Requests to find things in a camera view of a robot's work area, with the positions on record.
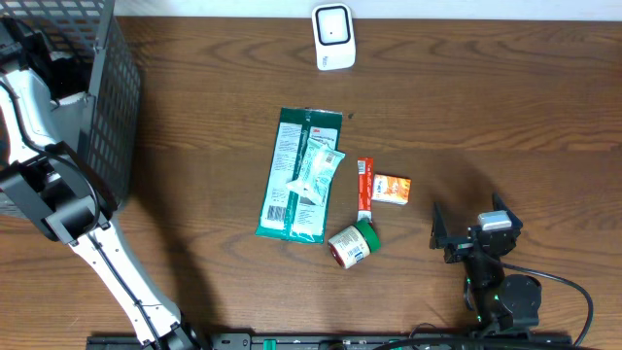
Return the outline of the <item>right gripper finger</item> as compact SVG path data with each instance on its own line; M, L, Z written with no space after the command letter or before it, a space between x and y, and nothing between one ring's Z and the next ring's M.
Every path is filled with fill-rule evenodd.
M493 208L496 211L504 211L507 215L509 221L511 222L511 227L513 229L522 229L523 222L507 207L507 205L503 202L500 195L497 192L492 194L492 203Z
M431 249L444 249L447 245L447 228L444 223L440 206L437 202L432 209Z

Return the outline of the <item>small orange box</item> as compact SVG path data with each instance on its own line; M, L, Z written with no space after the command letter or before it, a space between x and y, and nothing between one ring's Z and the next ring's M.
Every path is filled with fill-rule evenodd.
M410 187L410 179L375 174L371 199L397 205L405 205L409 200Z

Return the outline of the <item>green lid jar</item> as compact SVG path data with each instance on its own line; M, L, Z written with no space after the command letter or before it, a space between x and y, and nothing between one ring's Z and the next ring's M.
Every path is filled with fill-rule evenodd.
M338 264L349 269L381 248L378 234L367 220L344 228L328 241L328 247Z

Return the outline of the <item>red coffee stick sachet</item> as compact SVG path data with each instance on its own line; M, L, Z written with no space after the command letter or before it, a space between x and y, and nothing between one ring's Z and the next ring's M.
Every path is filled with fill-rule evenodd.
M358 166L358 220L372 221L371 198L373 187L373 159L360 157Z

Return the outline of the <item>white teal wipes packet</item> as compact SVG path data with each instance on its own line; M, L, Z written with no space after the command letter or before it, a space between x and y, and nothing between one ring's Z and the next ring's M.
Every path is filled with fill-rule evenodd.
M329 145L309 139L298 176L286 188L315 205L325 205L334 173L345 155Z

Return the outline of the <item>green white glove package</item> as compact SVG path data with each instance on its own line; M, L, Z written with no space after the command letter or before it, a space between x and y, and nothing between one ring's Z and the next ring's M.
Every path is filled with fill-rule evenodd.
M307 141L336 149L343 115L313 109L282 108L256 235L302 244L322 244L328 204L316 205L286 185L300 172Z

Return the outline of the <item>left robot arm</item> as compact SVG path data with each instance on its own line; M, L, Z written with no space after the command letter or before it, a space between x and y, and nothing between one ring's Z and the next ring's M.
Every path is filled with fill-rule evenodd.
M206 340L155 284L116 219L127 193L140 79L109 55L112 25L85 57L71 20L49 29L1 16L1 193L49 240L85 260L143 349L203 349Z

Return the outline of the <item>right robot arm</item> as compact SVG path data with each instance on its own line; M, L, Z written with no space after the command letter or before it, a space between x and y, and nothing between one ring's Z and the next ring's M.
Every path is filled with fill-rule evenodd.
M475 336L526 334L539 324L541 284L525 274L507 275L501 257L517 243L523 223L497 194L493 210L478 216L478 224L465 235L452 235L439 204L433 206L430 247L444 251L446 263L461 263L466 269L464 299L476 312Z

